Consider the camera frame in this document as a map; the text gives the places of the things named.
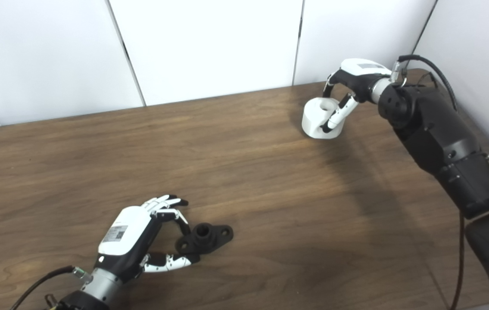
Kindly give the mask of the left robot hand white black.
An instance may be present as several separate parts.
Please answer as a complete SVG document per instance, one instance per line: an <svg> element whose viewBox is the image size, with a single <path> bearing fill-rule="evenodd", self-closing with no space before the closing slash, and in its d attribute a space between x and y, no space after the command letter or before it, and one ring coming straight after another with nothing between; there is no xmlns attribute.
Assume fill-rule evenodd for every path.
<svg viewBox="0 0 489 310"><path fill-rule="evenodd" d="M167 272L198 263L197 254L149 252L163 223L174 221L184 237L191 233L188 221L176 208L187 205L175 195L164 195L124 208L100 242L94 268L112 273L126 284L142 273Z"/></svg>

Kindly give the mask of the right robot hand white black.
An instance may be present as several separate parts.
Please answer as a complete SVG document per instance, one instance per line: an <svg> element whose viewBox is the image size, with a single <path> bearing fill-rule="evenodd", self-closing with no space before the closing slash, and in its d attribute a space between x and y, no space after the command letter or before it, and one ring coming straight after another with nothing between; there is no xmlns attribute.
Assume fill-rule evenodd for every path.
<svg viewBox="0 0 489 310"><path fill-rule="evenodd" d="M368 59L345 59L339 69L329 75L325 83L322 98L330 98L333 88L342 84L350 92L337 104L331 116L321 125L324 133L329 133L341 124L358 104L370 101L379 80L389 85L392 71L384 65Z"/></svg>

